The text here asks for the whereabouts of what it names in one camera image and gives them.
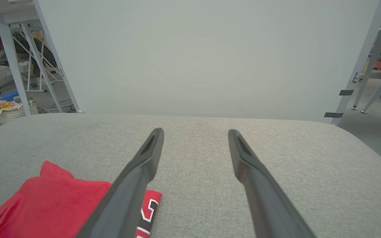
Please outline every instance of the blue object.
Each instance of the blue object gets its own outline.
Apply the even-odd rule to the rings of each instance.
[[[19,93],[17,91],[12,91],[4,95],[0,95],[0,100],[4,101],[13,101],[14,99],[19,97]]]

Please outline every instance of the white laundry basket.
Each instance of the white laundry basket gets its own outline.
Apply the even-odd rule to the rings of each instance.
[[[32,101],[32,103],[29,102],[29,106],[30,106],[30,111],[32,112],[32,115],[39,114],[38,108],[36,107],[36,101]],[[21,109],[3,110],[0,115],[0,122],[2,124],[7,124],[23,116],[26,116],[26,113],[24,112],[23,107]]]

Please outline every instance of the white board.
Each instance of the white board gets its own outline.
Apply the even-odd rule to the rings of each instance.
[[[327,123],[379,2],[38,0],[85,113]]]

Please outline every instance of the gray fabric surface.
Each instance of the gray fabric surface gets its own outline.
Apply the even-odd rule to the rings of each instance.
[[[76,178],[114,181],[152,129],[165,142],[148,189],[163,193],[151,238],[255,237],[234,177],[228,129],[238,129],[319,238],[381,237],[381,157],[318,122],[45,114],[0,127],[0,205],[45,160]]]

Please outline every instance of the piece of black tape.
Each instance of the piece of black tape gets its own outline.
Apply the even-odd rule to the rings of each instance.
[[[349,96],[349,95],[352,95],[353,92],[354,92],[354,90],[340,90],[339,95]]]
[[[324,117],[341,118],[342,116],[343,116],[343,113],[327,112],[324,114]]]

